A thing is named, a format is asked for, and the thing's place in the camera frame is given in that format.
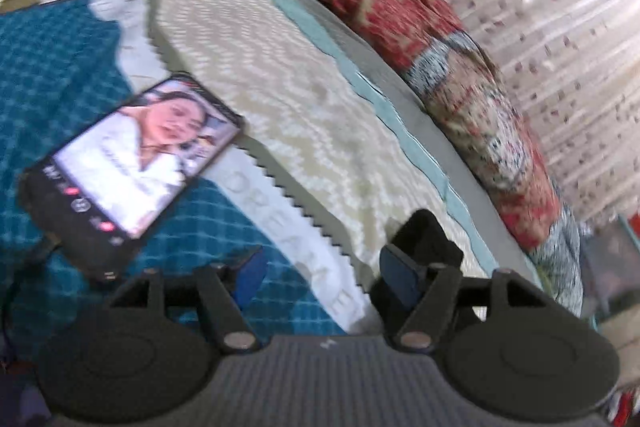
ribbed grey surface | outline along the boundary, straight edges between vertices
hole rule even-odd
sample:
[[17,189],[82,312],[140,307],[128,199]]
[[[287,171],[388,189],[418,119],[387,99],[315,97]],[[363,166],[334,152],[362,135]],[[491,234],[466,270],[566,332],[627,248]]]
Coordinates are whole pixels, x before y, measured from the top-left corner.
[[[60,417],[54,427],[83,423]],[[433,360],[380,337],[275,337],[225,359],[191,402],[137,427],[526,427],[460,397]],[[596,415],[557,427],[606,427]]]

black circular pad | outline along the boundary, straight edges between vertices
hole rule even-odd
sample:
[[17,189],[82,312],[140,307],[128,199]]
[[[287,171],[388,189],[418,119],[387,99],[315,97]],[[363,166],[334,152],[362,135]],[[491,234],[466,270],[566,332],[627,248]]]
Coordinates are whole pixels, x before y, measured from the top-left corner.
[[535,308],[461,331],[445,365],[453,386],[476,405],[530,422],[587,415],[609,397],[620,373],[603,337],[577,319]]
[[150,418],[207,383],[211,347],[194,331],[145,309],[78,317],[41,350],[40,390],[55,412],[97,423]]

red icon on screen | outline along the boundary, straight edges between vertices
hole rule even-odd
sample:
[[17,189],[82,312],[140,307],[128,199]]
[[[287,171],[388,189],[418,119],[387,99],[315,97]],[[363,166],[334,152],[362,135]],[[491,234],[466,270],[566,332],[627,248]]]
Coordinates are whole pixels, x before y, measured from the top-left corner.
[[103,221],[98,225],[98,228],[103,232],[113,232],[116,226],[111,221]]

black phone case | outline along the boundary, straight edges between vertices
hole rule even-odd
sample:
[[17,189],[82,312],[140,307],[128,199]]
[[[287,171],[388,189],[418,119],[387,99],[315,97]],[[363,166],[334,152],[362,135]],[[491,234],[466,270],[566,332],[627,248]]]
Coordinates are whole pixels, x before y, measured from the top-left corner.
[[[202,167],[189,179],[178,191],[171,202],[159,214],[158,217],[146,228],[145,232],[137,239],[133,239],[123,229],[116,225],[114,233],[105,233],[99,230],[92,223],[85,212],[76,210],[72,204],[79,199],[84,199],[81,194],[68,195],[62,193],[58,188],[60,180],[66,180],[65,173],[56,165],[54,156],[70,142],[94,127],[100,121],[117,112],[121,107],[129,105],[131,102],[139,100],[140,96],[148,91],[154,90],[168,80],[180,80],[190,84],[207,102],[217,109],[224,117],[238,127],[239,132],[221,150],[217,151]],[[89,279],[97,281],[110,281],[119,277],[126,269],[127,265],[140,252],[149,235],[157,226],[158,222],[170,212],[175,201],[180,195],[191,186],[193,181],[204,171],[226,147],[231,145],[235,139],[244,131],[244,119],[229,109],[222,100],[213,93],[205,89],[189,73],[172,73],[168,78],[158,82],[147,90],[137,93],[120,104],[114,111],[103,115],[87,126],[82,132],[77,133],[67,140],[60,147],[50,152],[35,165],[26,169],[18,180],[18,203],[30,214],[31,219],[39,229],[59,240],[63,254],[69,262],[77,267]],[[92,214],[102,216],[106,221],[111,221],[101,208],[88,201],[92,208]],[[119,237],[122,241],[119,245],[114,245],[113,237]]]

metal rivet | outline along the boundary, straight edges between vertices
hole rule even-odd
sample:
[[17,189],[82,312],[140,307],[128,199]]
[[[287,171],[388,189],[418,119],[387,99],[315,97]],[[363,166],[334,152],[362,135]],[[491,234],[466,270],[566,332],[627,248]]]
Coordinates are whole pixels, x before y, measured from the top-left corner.
[[410,349],[427,349],[432,342],[431,337],[421,331],[409,331],[400,337],[400,344]]
[[248,331],[234,331],[225,335],[224,343],[231,349],[250,349],[255,344],[255,337]]

